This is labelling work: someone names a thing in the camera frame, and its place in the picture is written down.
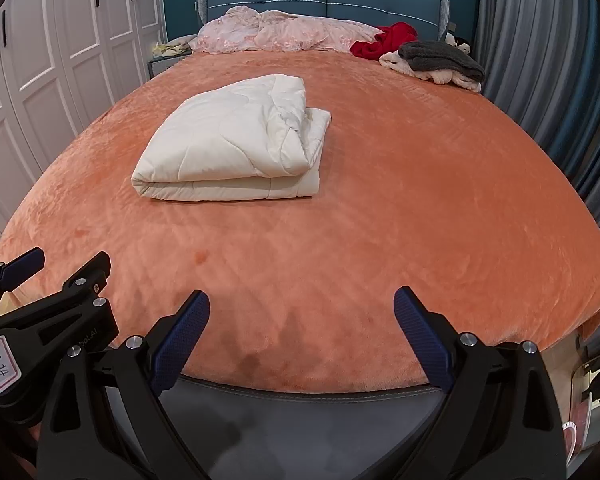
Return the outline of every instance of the pink floral bedding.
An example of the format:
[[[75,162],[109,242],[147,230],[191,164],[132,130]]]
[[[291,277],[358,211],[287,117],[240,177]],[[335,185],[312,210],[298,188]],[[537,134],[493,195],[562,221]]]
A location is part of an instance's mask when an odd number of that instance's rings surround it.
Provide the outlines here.
[[[232,7],[205,24],[189,43],[193,52],[228,54],[243,50],[334,50],[349,52],[356,41],[373,41],[382,32],[364,23],[298,16],[280,10],[257,12]]]

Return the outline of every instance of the white duvet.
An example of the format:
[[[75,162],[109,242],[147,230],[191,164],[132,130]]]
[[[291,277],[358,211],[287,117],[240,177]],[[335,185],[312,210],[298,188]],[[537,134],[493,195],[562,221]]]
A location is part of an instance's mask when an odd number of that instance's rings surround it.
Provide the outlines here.
[[[162,200],[312,196],[331,114],[306,108],[304,82],[247,79],[187,99],[158,128],[131,183]]]

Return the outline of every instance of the red cloth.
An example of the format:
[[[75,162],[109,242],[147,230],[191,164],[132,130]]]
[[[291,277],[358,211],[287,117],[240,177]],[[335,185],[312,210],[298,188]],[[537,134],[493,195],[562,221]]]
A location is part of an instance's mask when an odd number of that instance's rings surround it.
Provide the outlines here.
[[[401,44],[418,39],[416,29],[408,23],[398,22],[394,23],[391,27],[378,28],[382,32],[376,34],[376,40],[373,43],[356,41],[351,45],[350,52],[356,57],[378,61],[382,54],[395,52]]]

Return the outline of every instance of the white wardrobe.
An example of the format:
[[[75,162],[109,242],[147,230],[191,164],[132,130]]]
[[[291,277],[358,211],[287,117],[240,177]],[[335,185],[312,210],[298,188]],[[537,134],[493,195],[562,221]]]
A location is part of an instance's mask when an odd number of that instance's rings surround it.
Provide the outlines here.
[[[43,171],[148,79],[162,0],[7,0],[0,8],[0,235]]]

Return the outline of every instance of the gray towel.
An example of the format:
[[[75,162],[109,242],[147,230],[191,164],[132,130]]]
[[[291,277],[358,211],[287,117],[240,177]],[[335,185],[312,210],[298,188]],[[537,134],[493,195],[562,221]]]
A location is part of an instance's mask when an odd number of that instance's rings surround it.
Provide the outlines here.
[[[415,71],[456,70],[478,83],[484,81],[484,69],[478,62],[443,41],[409,41],[400,46],[398,54]]]

